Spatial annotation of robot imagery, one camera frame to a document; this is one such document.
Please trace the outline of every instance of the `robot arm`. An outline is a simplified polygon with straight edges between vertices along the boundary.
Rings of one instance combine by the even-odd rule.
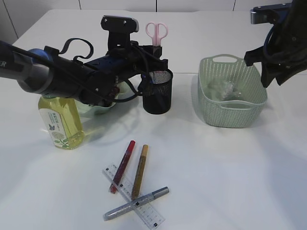
[[[261,62],[262,85],[267,88],[273,79],[279,85],[307,69],[307,0],[255,7],[251,22],[272,23],[264,46],[248,51],[247,66]]]
[[[93,46],[86,40],[69,39],[62,51],[46,46],[44,50],[30,51],[0,42],[0,76],[17,80],[26,92],[41,95],[74,98],[84,104],[108,107],[112,102],[126,102],[142,95],[149,84],[149,72],[167,70],[166,59],[160,60],[162,48],[153,54],[153,46],[139,46],[130,41],[130,34],[138,31],[138,22],[133,18],[104,16],[102,28],[109,31],[108,52],[104,57],[83,63],[89,59]],[[86,57],[73,60],[60,57],[73,40],[82,40],[90,47]],[[134,89],[129,78],[142,74],[144,77]],[[117,100],[117,85],[126,82],[134,92],[127,99]]]

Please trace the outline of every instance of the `ruler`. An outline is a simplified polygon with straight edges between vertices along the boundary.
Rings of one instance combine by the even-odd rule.
[[[107,179],[115,185],[119,193],[123,196],[123,198],[127,201],[131,201],[131,193],[133,184],[123,176],[119,185],[116,185],[113,182],[113,178],[117,171],[117,166],[114,164],[109,165],[108,167],[102,170],[102,173],[107,177]],[[165,220],[155,209],[154,207],[148,203],[141,207],[138,207],[134,210],[136,214],[141,218],[141,220],[146,224],[149,229],[156,229],[158,228],[162,222]]]

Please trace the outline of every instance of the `plastic bottle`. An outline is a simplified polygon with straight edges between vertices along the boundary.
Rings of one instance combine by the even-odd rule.
[[[41,96],[38,109],[56,147],[72,150],[83,142],[84,132],[74,99]]]

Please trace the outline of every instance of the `pink scissors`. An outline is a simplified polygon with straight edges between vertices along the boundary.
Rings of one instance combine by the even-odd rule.
[[[154,25],[154,35],[150,34],[149,31],[148,31],[148,26],[150,24],[153,24]],[[159,34],[159,26],[162,25],[164,26],[165,28],[165,35],[163,36],[160,36]],[[161,40],[162,38],[165,38],[168,34],[168,27],[167,25],[165,25],[164,23],[154,23],[154,22],[150,22],[146,25],[146,33],[149,37],[152,38],[153,40],[153,46],[160,46],[161,45]]]

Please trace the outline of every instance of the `black mesh pen holder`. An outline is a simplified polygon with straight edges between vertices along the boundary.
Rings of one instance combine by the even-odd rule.
[[[150,72],[151,80],[143,91],[143,108],[150,114],[164,114],[171,108],[173,73]]]

